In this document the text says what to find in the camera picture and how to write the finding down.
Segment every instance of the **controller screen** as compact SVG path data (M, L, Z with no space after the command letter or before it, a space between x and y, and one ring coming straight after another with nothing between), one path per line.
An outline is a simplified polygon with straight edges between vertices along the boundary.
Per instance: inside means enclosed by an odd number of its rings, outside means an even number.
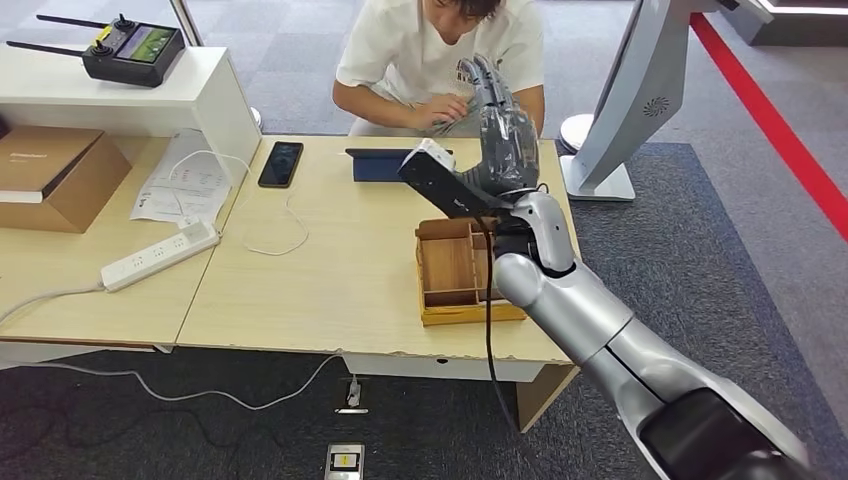
M173 35L174 31L171 29L141 25L116 56L137 62L154 63Z

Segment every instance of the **white cable on floor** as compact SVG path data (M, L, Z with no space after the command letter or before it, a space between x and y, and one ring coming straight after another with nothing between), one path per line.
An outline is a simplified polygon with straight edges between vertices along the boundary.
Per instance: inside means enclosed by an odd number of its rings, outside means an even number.
M105 290L105 288L103 287L103 283L97 282L95 285L91 285L88 287L69 288L65 290L53 290L51 292L39 293L38 295L34 295L32 297L27 298L26 300L12 305L8 310L4 311L3 313L0 313L0 325L2 325L7 318L11 317L13 313L24 308L30 303L35 303L39 300L46 300L48 298L64 297L66 295L79 295L81 293L100 292L103 290Z
M242 160L241 158L238 158L238 157L234 157L234 156L231 156L231 155L224 155L224 154L221 154L221 153L215 153L211 150L198 150L196 152L192 152L192 153L186 155L180 161L175 163L173 167L171 167L171 172L168 174L168 182L171 183L171 193L174 196L174 199L177 201L177 206L180 209L180 215L183 218L186 218L187 215L183 211L182 202L180 201L179 196L177 196L176 189L173 187L174 173L176 173L177 167L179 167L183 162L185 162L186 160L188 160L188 159L190 159L190 158L192 158L196 155L200 155L200 154L208 154L208 155L213 155L213 156L217 156L217 157L223 157L223 158L229 158L229 159L232 159L232 160L236 160L236 161L240 162L242 165L244 165L244 168L247 169L246 175L248 176L248 178L254 176L253 170L250 169L250 165L248 165L247 162L245 162L244 160ZM227 177L230 179L230 183L232 185L232 177L228 174L228 172L227 172L227 170L226 170L226 168L224 167L223 164L221 164L221 168L224 168L224 170L225 170L224 173L227 174ZM233 207L233 212L235 213L236 211L244 208L244 206L247 205L247 202L249 202L253 198L253 193L254 193L254 190L250 190L249 193L247 194L247 198L245 198L245 200L241 203L241 205ZM271 252L271 251L268 251L268 250L262 250L260 248L251 247L250 245L247 244L247 241L244 239L245 235L242 234L241 243L242 243L242 246L244 246L244 248L246 248L248 251L251 251L251 252L254 252L254 253L259 253L259 254L262 254L262 255L269 255L269 256L272 256L272 257L280 257L280 256L287 255L287 254L297 250L298 248L303 246L303 244L306 243L307 240L309 240L309 228L307 228L306 224L303 222L303 219L301 219L300 216L298 216L298 214L295 213L294 210L291 209L291 207L289 207L289 202L291 201L293 196L294 196L294 193L289 194L289 196L286 198L285 203L283 203L283 208L292 217L294 217L294 219L297 221L297 224L300 226L301 230L303 230L303 238L301 238L300 241L297 242L294 246L289 247L289 248L287 248L283 251Z
M290 398L294 398L294 397L300 395L304 390L306 390L306 387L308 387L309 384L311 384L312 381L315 380L315 377L318 376L318 372L320 372L321 369L324 368L324 365L326 365L330 360L337 358L337 357L341 357L341 355L330 355L329 357L324 359L324 361L321 362L321 365L318 365L318 368L315 369L315 372L312 373L312 376L309 377L309 380L307 380L306 383L304 383L303 386L300 387L299 389L297 389L297 391L295 391L294 393L290 393L290 394L288 394L284 397L280 397L276 400L273 400L271 402L268 402L266 404L259 405L259 406L256 406L256 407L254 407L253 405L249 405L247 403L244 403L241 400L239 400L238 398L236 398L235 396L233 396L233 395L231 395L227 392L222 392L220 390L206 390L206 391L203 391L203 392L192 393L190 395L182 395L182 396L179 396L179 397L166 397L164 395L160 395L160 394L154 392L153 389L151 389L147 385L147 383L144 381L144 379L141 378L141 374L138 373L135 370L103 372L103 371L99 371L99 370L90 370L88 368L82 368L82 367L77 367L77 366L74 366L74 365L68 365L66 363L16 362L14 360L6 360L5 358L0 358L0 363L5 363L5 364L13 366L13 367L59 368L59 369L64 369L64 370L73 370L74 372L79 372L79 373L86 373L88 375L97 375L99 377L121 377L121 376L125 376L125 375L132 375L138 380L138 383L141 384L142 388L144 388L144 390L147 391L147 393L149 393L150 396L152 396L153 398L155 398L157 400L161 400L163 402L182 402L184 400L191 400L192 398L202 397L204 395L219 395L219 396L222 396L222 397L225 397L225 398L229 398L233 402L239 404L240 406L242 406L242 407L244 407L244 408L246 408L250 411L257 412L259 410L265 410L266 408L273 407L274 405L276 405L276 404L278 404L278 403L280 403L284 400L288 400Z

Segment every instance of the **wooden tray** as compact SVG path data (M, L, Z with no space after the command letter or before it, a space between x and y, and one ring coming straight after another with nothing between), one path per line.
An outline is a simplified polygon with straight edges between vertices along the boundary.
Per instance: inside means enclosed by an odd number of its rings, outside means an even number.
M491 225L492 220L484 220ZM425 220L418 225L419 304L425 326L486 320L486 239L472 219ZM520 308L492 288L492 321L524 320Z

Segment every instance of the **power strip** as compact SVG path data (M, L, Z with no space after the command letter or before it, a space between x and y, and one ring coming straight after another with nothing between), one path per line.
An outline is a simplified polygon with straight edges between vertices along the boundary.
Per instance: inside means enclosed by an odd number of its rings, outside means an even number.
M221 236L214 225L196 221L180 228L180 233L171 238L106 265L100 270L100 278L107 291L115 292L214 247L220 241Z

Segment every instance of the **paper document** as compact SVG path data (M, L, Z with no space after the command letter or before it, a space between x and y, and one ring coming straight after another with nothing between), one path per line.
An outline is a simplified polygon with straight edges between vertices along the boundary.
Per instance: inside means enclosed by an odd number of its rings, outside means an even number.
M210 148L203 134L196 130L183 130L171 138L159 165L138 192L130 220L145 218L177 223L183 216L196 215L201 220L215 222L227 200L230 184L214 155L193 156L180 164L173 178L168 179L177 162L198 150Z

